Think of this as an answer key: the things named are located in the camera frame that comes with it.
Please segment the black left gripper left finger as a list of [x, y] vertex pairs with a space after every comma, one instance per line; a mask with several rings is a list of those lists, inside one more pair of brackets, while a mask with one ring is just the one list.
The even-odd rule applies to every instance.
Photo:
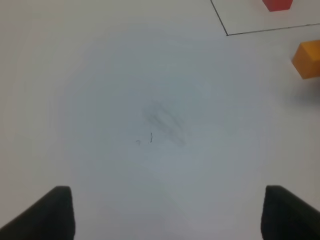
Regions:
[[73, 240], [75, 214], [72, 190], [56, 186], [0, 228], [2, 240]]

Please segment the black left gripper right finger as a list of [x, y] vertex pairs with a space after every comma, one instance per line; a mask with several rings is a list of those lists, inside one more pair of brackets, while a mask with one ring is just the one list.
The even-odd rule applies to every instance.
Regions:
[[320, 212], [280, 185], [265, 188], [263, 240], [319, 240]]

